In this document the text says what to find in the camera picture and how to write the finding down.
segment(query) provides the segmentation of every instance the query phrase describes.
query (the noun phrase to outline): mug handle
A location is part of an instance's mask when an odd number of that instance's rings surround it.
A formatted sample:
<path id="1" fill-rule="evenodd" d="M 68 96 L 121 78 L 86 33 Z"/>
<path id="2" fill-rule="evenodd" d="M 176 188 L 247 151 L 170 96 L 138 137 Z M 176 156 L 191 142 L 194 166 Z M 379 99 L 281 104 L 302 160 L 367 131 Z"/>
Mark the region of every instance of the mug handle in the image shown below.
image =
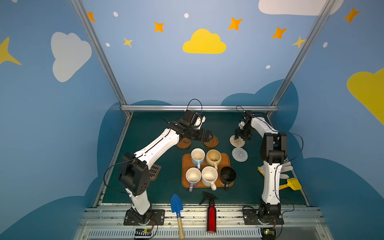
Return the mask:
<path id="1" fill-rule="evenodd" d="M 214 182 L 211 182 L 211 188 L 212 188 L 212 191 L 216 191 L 216 185 Z"/>

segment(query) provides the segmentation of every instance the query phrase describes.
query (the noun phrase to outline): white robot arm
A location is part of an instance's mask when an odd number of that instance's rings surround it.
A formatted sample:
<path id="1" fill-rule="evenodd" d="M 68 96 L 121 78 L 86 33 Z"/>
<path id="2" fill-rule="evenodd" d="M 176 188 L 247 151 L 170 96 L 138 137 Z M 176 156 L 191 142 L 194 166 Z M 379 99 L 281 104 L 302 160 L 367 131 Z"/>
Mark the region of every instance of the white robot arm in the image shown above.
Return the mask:
<path id="1" fill-rule="evenodd" d="M 284 132 L 276 131 L 260 114 L 244 111 L 239 127 L 235 130 L 235 139 L 252 139 L 252 129 L 263 138 L 260 156 L 265 171 L 264 190 L 258 210 L 260 223 L 268 224 L 274 219 L 283 221 L 279 196 L 280 172 L 284 160 L 287 158 L 287 136 Z"/>
<path id="2" fill-rule="evenodd" d="M 128 210 L 129 217 L 138 224 L 147 224 L 151 217 L 151 204 L 147 196 L 150 184 L 149 169 L 168 149 L 183 138 L 209 142 L 213 139 L 210 130 L 201 129 L 205 121 L 202 113 L 186 110 L 178 122 L 171 122 L 168 127 L 145 148 L 134 154 L 126 153 L 121 164 L 119 181 L 125 187 L 132 202 Z"/>

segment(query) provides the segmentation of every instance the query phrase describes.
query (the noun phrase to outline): yellow toy shovel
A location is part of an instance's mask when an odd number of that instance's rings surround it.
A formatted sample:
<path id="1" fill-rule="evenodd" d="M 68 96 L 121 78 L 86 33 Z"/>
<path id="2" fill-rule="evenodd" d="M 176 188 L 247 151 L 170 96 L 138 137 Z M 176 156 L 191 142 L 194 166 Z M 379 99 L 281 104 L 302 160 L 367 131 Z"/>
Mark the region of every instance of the yellow toy shovel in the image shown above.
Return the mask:
<path id="1" fill-rule="evenodd" d="M 301 184 L 299 183 L 299 180 L 297 180 L 296 178 L 287 179 L 287 184 L 280 185 L 279 189 L 282 190 L 287 187 L 292 188 L 292 190 L 294 191 L 301 190 Z"/>

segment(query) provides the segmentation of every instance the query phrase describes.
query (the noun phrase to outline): spray bottle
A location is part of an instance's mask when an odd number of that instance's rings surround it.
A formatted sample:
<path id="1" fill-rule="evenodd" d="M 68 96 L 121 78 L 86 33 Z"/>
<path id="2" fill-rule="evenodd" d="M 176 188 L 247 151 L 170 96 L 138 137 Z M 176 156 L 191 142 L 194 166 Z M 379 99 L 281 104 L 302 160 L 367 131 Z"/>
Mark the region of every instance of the spray bottle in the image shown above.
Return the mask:
<path id="1" fill-rule="evenodd" d="M 213 196 L 208 192 L 203 192 L 203 200 L 200 205 L 203 204 L 206 200 L 209 200 L 209 207 L 207 210 L 207 232 L 216 233 L 216 208 L 215 208 L 215 199 L 217 197 Z"/>

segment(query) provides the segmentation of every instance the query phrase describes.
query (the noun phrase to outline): white mug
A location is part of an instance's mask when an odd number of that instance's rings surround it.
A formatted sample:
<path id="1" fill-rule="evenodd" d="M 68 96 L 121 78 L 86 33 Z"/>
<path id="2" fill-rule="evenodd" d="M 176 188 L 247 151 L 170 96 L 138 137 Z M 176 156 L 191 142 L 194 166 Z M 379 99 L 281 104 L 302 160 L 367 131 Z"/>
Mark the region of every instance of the white mug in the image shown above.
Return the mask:
<path id="1" fill-rule="evenodd" d="M 213 191 L 216 190 L 215 182 L 217 180 L 217 171 L 214 167 L 207 166 L 201 171 L 201 182 L 207 186 L 211 187 Z"/>
<path id="2" fill-rule="evenodd" d="M 192 192 L 193 187 L 196 187 L 201 180 L 201 172 L 196 167 L 192 167 L 187 170 L 185 178 L 189 184 L 189 191 Z"/>
<path id="3" fill-rule="evenodd" d="M 191 152 L 192 163 L 200 169 L 201 164 L 204 162 L 205 152 L 201 148 L 195 148 Z"/>

